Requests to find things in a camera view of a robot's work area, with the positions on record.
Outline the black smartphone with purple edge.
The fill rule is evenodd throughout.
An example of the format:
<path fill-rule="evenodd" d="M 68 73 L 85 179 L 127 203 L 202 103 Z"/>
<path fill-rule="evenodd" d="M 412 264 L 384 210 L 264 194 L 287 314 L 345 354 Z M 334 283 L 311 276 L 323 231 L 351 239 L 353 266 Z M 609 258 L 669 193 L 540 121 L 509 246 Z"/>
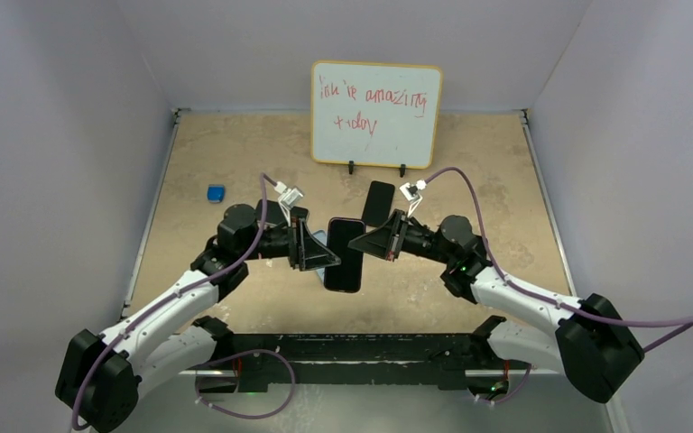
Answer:
<path fill-rule="evenodd" d="M 323 285 L 327 290 L 357 293 L 361 290 L 364 254 L 349 243 L 365 233 L 365 223 L 354 218 L 334 217 L 328 223 L 327 248 L 340 264 L 325 269 Z"/>

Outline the black phone case with cutouts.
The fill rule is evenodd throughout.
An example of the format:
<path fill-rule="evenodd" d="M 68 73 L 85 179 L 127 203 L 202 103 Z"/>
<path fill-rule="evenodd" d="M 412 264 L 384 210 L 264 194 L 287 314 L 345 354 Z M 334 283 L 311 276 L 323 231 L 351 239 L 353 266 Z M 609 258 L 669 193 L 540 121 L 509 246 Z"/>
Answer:
<path fill-rule="evenodd" d="M 258 221 L 262 219 L 262 210 L 263 210 L 263 201 L 259 199 L 257 201 L 256 207 L 255 207 L 255 216 Z M 307 220 L 309 216 L 309 211 L 308 209 L 304 207 L 293 207 L 291 209 L 291 217 L 297 217 L 299 219 Z M 288 225 L 287 220 L 282 212 L 282 209 L 280 208 L 279 204 L 276 201 L 273 200 L 268 200 L 267 201 L 267 213 L 266 213 L 266 219 L 265 223 L 268 226 L 279 226 L 283 225 L 286 226 Z"/>

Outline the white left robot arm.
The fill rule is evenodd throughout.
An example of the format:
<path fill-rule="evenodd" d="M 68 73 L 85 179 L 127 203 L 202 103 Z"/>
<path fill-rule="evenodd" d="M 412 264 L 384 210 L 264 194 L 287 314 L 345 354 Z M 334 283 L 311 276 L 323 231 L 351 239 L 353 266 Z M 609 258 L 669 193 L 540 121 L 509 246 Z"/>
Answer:
<path fill-rule="evenodd" d="M 72 428 L 110 432 L 157 380 L 196 364 L 228 365 L 229 340 L 200 326 L 178 330 L 236 289 L 249 274 L 247 261 L 282 257 L 300 272 L 340 263 L 305 220 L 267 226 L 253 207 L 230 207 L 204 251 L 170 288 L 129 318 L 97 334 L 83 329 L 70 339 L 55 395 L 71 408 Z"/>

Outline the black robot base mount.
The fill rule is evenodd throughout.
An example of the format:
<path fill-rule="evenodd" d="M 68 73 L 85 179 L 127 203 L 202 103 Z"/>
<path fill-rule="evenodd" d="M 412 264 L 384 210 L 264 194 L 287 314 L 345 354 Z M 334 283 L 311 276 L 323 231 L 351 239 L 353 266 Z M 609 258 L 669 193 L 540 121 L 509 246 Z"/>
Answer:
<path fill-rule="evenodd" d="M 217 339 L 201 369 L 230 372 L 239 392 L 271 384 L 428 385 L 481 398 L 505 395 L 522 362 L 496 357 L 478 335 L 233 334 Z"/>

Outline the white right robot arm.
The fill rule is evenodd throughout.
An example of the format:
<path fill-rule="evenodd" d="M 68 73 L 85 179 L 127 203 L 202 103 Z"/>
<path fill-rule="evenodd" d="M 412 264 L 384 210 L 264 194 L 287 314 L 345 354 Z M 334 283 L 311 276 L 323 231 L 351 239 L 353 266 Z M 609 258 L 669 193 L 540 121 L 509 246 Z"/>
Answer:
<path fill-rule="evenodd" d="M 447 216 L 431 230 L 396 209 L 348 245 L 389 262 L 410 253 L 443 263 L 440 278 L 454 297 L 502 311 L 470 344 L 473 360 L 483 367 L 522 361 L 561 373 L 585 397 L 607 403 L 644 358 L 608 299 L 560 295 L 497 270 L 464 216 Z"/>

